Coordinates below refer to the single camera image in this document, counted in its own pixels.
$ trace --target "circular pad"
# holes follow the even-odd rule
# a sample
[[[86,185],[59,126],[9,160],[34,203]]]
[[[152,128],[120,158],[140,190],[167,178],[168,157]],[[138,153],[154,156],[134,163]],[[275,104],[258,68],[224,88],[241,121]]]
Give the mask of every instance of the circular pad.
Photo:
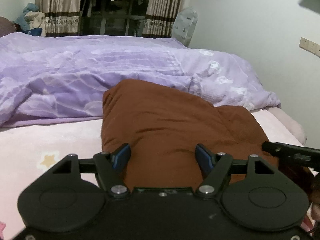
[[[21,193],[18,209],[27,227],[58,233],[90,222],[104,203],[105,193],[90,182],[48,180],[35,182]]]
[[[307,195],[292,185],[245,179],[229,185],[221,200],[231,218],[247,228],[284,230],[299,224],[308,209]]]
[[[249,199],[258,207],[276,208],[285,202],[286,196],[277,188],[258,187],[250,191]]]

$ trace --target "black plastic part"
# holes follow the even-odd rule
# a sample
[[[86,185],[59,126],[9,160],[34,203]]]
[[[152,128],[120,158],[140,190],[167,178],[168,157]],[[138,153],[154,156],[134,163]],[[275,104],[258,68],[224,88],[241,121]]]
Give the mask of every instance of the black plastic part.
[[[260,157],[249,157],[246,178],[224,190],[222,203],[237,223],[268,232],[301,224],[309,206],[307,194]]]
[[[264,142],[262,150],[272,156],[279,157],[283,162],[314,168],[320,171],[320,150],[289,145],[285,143]]]
[[[233,163],[233,157],[229,154],[225,154],[221,156],[218,163],[215,165],[213,170],[210,172],[210,174],[204,179],[204,181],[201,183],[202,185],[209,185],[214,188],[214,192],[210,194],[202,194],[197,190],[197,193],[200,194],[202,197],[212,197],[215,196],[220,192],[221,189],[223,189],[227,184],[229,184],[230,181],[230,168]]]
[[[27,187],[18,210],[27,227],[67,232],[92,220],[106,202],[105,193],[81,179],[78,156],[66,156]]]
[[[27,228],[15,240],[25,240],[26,235],[39,240],[290,240],[293,236],[312,239],[298,226],[268,233],[239,226],[225,216],[219,201],[199,198],[191,188],[137,188],[130,198],[112,198],[88,226],[79,230],[50,234]]]
[[[208,173],[201,185],[214,187],[212,194],[191,188],[115,194],[111,188],[124,186],[117,173],[130,154],[124,144],[92,160],[65,157],[21,193],[18,209],[27,228],[14,240],[312,239],[299,227],[307,195],[260,157],[233,160],[198,145],[197,161]],[[100,189],[81,180],[80,172],[95,173]],[[241,173],[245,180],[228,185]]]
[[[115,194],[111,191],[113,186],[122,185],[124,182],[119,178],[117,173],[112,169],[112,164],[108,161],[108,156],[102,153],[98,153],[93,156],[93,160],[97,170],[97,181],[100,188],[108,192],[110,196],[121,198],[129,194],[127,190],[123,194]]]

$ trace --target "brown cloth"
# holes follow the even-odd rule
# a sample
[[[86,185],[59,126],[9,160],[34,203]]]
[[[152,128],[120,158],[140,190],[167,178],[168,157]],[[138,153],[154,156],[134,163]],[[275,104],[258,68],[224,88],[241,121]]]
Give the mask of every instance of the brown cloth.
[[[103,151],[129,143],[131,159],[123,174],[133,187],[193,187],[203,177],[195,159],[202,143],[234,159],[258,154],[274,166],[278,159],[261,150],[268,141],[242,106],[214,107],[200,97],[139,80],[124,80],[103,97]],[[244,175],[234,175],[232,182]]]

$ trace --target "purple comforter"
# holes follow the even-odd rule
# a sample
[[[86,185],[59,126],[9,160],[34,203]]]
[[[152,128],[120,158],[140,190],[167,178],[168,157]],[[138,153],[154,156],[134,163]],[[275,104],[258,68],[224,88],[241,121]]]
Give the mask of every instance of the purple comforter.
[[[133,78],[201,96],[215,106],[277,106],[250,64],[174,39],[80,36],[0,38],[0,126],[89,120],[102,95]]]

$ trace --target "metal screw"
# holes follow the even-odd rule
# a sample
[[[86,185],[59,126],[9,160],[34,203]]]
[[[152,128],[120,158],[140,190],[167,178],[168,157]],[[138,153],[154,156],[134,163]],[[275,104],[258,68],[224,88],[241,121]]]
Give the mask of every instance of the metal screw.
[[[293,236],[290,240],[300,240],[300,236]]]
[[[127,187],[123,185],[115,185],[111,188],[114,194],[123,194],[127,191]]]
[[[203,185],[203,186],[199,187],[199,191],[202,194],[211,194],[214,192],[214,187],[212,187],[210,185]]]
[[[24,239],[25,240],[36,240],[36,238],[33,235],[27,235]]]

